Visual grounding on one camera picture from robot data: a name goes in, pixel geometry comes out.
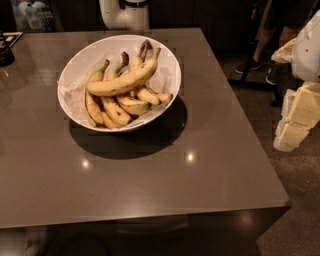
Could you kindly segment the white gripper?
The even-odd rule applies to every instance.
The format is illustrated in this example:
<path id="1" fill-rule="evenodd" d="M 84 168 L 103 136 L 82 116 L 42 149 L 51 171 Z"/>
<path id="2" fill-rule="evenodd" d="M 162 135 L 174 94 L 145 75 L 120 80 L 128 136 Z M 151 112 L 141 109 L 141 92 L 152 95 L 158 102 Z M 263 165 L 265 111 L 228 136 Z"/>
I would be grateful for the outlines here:
<path id="1" fill-rule="evenodd" d="M 320 10 L 298 36 L 275 51 L 271 60 L 290 63 L 292 74 L 303 80 L 296 91 L 288 89 L 283 99 L 273 147 L 282 152 L 298 148 L 320 121 Z"/>

